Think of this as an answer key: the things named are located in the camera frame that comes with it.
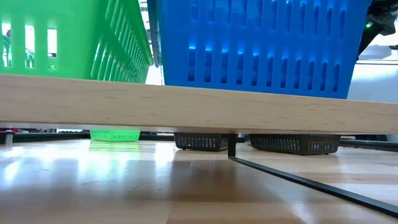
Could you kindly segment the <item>green slotted plastic basket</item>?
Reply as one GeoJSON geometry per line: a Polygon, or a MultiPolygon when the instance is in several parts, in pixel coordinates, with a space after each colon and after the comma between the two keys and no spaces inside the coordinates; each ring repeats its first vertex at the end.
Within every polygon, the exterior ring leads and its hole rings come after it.
{"type": "Polygon", "coordinates": [[[140,133],[135,130],[92,129],[90,138],[106,142],[136,142],[139,140],[140,133]]]}
{"type": "Polygon", "coordinates": [[[145,83],[138,0],[0,0],[0,74],[145,83]]]}

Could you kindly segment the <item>blue slotted plastic basket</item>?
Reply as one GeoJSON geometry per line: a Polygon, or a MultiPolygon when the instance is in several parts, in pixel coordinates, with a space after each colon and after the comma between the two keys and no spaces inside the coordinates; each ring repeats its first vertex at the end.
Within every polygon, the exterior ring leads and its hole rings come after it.
{"type": "Polygon", "coordinates": [[[372,0],[157,0],[166,85],[345,99],[372,0]]]}

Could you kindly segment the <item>light wooden shelf board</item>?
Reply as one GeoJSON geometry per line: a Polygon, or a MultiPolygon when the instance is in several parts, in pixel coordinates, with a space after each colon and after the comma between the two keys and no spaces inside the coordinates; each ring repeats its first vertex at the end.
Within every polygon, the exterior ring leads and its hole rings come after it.
{"type": "Polygon", "coordinates": [[[0,126],[204,133],[398,134],[398,105],[0,75],[0,126]]]}

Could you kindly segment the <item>black slotted plastic basket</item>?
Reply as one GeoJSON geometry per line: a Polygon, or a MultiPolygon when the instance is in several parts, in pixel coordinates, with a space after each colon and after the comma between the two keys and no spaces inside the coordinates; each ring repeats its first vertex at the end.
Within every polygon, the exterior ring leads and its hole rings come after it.
{"type": "Polygon", "coordinates": [[[251,146],[268,152],[301,156],[336,153],[340,145],[336,134],[250,134],[251,146]]]}
{"type": "Polygon", "coordinates": [[[224,151],[228,148],[228,137],[214,133],[174,133],[175,145],[182,150],[224,151]]]}

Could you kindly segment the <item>thin black metal shelf frame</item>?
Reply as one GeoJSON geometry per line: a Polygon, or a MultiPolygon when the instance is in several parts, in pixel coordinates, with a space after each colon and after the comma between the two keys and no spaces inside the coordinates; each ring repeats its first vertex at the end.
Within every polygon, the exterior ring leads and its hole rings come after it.
{"type": "Polygon", "coordinates": [[[340,189],[331,185],[323,184],[321,182],[317,182],[311,179],[300,177],[288,172],[284,172],[282,170],[273,169],[271,167],[247,161],[245,159],[240,159],[236,157],[237,136],[235,134],[228,134],[227,137],[228,137],[228,158],[232,161],[235,161],[237,163],[243,164],[248,167],[252,167],[253,169],[259,170],[261,172],[274,175],[281,179],[288,180],[290,182],[294,182],[296,184],[308,187],[310,189],[317,190],[319,192],[323,192],[328,195],[332,195],[334,197],[355,203],[357,205],[361,205],[363,207],[369,208],[376,212],[383,213],[390,217],[398,218],[398,206],[385,203],[373,198],[369,198],[367,196],[356,194],[354,192],[350,192],[344,189],[340,189]]]}

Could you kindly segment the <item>dark vertical post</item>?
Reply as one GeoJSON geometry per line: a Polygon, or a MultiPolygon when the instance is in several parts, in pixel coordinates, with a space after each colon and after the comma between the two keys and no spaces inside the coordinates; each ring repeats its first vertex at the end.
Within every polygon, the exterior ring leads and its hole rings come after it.
{"type": "Polygon", "coordinates": [[[159,18],[157,12],[157,0],[147,0],[147,9],[149,13],[150,25],[150,39],[152,44],[154,65],[160,67],[161,61],[161,48],[160,48],[160,33],[159,33],[159,18]]]}

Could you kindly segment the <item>black aluminium table rail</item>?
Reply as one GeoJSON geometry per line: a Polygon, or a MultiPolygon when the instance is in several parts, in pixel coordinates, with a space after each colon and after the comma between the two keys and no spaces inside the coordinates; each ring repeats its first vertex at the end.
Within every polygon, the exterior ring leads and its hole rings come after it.
{"type": "MultiPolygon", "coordinates": [[[[89,133],[17,133],[13,136],[13,143],[61,141],[75,139],[89,139],[89,133]]],[[[173,136],[143,135],[140,141],[174,141],[173,136]]],[[[379,151],[398,152],[398,143],[388,141],[365,141],[354,139],[340,139],[340,146],[374,149],[379,151]]]]}

